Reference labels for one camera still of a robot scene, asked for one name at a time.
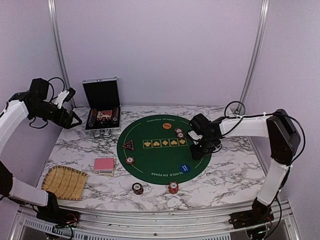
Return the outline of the orange big blind button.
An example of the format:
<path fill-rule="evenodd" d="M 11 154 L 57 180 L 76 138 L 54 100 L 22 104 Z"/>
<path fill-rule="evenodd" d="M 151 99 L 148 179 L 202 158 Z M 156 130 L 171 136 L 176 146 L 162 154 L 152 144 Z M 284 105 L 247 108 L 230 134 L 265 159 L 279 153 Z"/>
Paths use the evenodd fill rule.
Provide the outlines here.
<path fill-rule="evenodd" d="M 168 123 L 168 122 L 165 122 L 162 127 L 165 129 L 165 130 L 169 130 L 172 128 L 172 124 L 171 123 Z"/>

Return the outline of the blue small blind button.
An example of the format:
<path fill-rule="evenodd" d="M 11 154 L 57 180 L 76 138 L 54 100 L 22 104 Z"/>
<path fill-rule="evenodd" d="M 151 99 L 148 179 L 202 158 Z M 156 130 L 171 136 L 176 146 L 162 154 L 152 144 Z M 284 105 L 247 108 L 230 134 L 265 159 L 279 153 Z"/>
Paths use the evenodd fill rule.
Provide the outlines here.
<path fill-rule="evenodd" d="M 191 171 L 191 167 L 188 164 L 182 164 L 179 166 L 179 170 L 181 173 L 186 174 Z"/>

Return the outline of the red poker chip stack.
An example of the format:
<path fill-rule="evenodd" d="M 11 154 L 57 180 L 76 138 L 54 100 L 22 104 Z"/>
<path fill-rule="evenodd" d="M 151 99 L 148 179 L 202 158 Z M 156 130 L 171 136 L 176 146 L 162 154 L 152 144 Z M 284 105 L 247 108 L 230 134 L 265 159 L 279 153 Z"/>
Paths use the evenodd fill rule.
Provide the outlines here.
<path fill-rule="evenodd" d="M 179 184 L 176 181 L 172 181 L 168 185 L 168 191 L 171 194 L 176 194 L 179 191 Z"/>

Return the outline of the black poker chip stack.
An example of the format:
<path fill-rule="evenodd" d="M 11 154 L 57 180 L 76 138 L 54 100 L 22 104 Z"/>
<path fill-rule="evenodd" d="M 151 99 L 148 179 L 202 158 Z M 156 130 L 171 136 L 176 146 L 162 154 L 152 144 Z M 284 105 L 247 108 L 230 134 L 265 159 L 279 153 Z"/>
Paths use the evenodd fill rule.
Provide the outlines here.
<path fill-rule="evenodd" d="M 136 195 L 141 195 L 144 192 L 143 186 L 139 182 L 132 184 L 132 190 Z"/>

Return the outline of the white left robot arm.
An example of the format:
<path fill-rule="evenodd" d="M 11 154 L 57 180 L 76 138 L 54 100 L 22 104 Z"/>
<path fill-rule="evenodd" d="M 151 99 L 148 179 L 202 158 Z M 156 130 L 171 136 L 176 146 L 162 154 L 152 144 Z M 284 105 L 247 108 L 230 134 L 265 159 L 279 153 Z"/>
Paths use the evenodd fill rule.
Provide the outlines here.
<path fill-rule="evenodd" d="M 73 88 L 61 91 L 57 97 L 46 101 L 51 83 L 49 80 L 35 78 L 31 81 L 28 91 L 15 93 L 0 113 L 0 150 L 2 151 L 16 128 L 25 119 L 41 118 L 46 122 L 71 129 L 82 124 L 82 120 L 74 111 L 68 112 L 63 104 L 69 102 L 76 94 Z M 0 164 L 0 194 L 12 200 L 28 203 L 37 207 L 44 207 L 44 215 L 53 223 L 63 219 L 63 211 L 55 204 L 53 193 L 36 188 L 18 180 Z"/>

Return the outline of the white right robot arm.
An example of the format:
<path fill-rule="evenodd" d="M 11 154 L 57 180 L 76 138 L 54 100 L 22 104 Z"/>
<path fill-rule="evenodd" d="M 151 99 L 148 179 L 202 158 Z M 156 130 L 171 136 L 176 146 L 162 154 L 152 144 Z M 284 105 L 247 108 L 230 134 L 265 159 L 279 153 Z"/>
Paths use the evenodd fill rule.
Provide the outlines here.
<path fill-rule="evenodd" d="M 284 186 L 293 163 L 306 147 L 306 134 L 301 123 L 280 108 L 271 113 L 221 116 L 209 120 L 203 114 L 189 122 L 187 136 L 193 140 L 191 156 L 200 160 L 220 148 L 223 138 L 247 137 L 259 153 L 258 144 L 268 144 L 269 166 L 264 184 L 253 201 L 247 219 L 258 224 L 267 216 L 267 209 Z"/>

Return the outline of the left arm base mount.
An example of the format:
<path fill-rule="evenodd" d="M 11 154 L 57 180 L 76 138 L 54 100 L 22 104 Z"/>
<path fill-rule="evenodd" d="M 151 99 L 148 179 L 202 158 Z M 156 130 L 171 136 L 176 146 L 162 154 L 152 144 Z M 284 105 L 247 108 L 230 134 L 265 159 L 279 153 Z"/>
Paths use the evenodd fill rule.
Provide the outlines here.
<path fill-rule="evenodd" d="M 77 226 L 80 213 L 75 210 L 60 208 L 56 195 L 49 191 L 47 193 L 47 204 L 45 206 L 36 206 L 36 217 L 40 220 L 56 224 L 58 228 Z"/>

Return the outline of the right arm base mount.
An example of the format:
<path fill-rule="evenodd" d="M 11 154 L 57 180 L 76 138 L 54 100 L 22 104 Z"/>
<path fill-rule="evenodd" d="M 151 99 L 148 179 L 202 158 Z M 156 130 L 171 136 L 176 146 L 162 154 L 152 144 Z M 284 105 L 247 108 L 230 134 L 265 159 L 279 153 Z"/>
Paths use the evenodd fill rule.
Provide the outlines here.
<path fill-rule="evenodd" d="M 271 204 L 264 205 L 256 197 L 252 203 L 250 210 L 231 213 L 228 222 L 233 225 L 234 229 L 251 227 L 258 224 L 273 221 Z"/>

